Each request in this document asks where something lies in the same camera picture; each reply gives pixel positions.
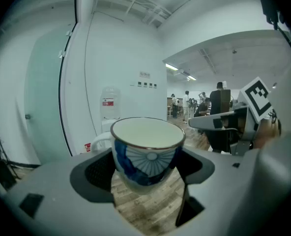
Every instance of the red sticker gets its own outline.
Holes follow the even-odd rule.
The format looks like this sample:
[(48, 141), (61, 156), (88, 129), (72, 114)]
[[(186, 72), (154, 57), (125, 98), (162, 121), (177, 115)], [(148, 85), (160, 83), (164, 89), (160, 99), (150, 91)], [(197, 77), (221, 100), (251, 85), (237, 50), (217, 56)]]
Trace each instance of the red sticker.
[(91, 144), (85, 144), (85, 147), (87, 149), (87, 152), (91, 151)]
[(114, 98), (104, 98), (102, 102), (102, 106), (113, 106)]

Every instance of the water bottle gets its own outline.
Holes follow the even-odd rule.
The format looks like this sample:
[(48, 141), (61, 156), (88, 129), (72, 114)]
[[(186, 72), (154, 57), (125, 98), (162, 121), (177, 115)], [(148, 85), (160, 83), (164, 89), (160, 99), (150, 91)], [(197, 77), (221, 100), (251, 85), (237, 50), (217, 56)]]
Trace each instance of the water bottle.
[(119, 102), (120, 91), (117, 88), (103, 88), (100, 101), (102, 120), (120, 118)]

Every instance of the cup handle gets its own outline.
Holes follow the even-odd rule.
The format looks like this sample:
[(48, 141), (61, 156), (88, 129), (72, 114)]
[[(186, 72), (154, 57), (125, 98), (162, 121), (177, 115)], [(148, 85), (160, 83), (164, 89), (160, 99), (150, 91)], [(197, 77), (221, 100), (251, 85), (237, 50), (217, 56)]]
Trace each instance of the cup handle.
[(103, 134), (98, 135), (97, 137), (94, 138), (93, 142), (91, 143), (91, 151), (96, 149), (96, 145), (100, 141), (104, 140), (110, 140), (111, 139), (111, 133), (110, 132), (105, 132)]

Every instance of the fluorescent light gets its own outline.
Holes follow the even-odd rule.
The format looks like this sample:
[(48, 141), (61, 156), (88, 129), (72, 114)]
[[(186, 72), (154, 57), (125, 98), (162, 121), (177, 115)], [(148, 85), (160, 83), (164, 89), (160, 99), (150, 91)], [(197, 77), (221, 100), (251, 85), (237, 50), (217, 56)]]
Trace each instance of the fluorescent light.
[(177, 71), (178, 69), (176, 67), (173, 67), (169, 64), (165, 64), (166, 67), (170, 68), (171, 70)]
[(196, 79), (193, 76), (188, 76), (189, 79), (192, 79), (193, 81), (195, 81)]

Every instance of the frosted glass panel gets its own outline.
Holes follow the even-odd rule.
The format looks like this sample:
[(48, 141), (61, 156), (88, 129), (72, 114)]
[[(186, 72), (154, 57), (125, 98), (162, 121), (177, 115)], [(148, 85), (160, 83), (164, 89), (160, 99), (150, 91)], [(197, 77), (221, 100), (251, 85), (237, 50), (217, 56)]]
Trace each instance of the frosted glass panel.
[(73, 24), (40, 37), (29, 59), (25, 114), (29, 136), (42, 164), (70, 157), (59, 115), (58, 88), (62, 58)]

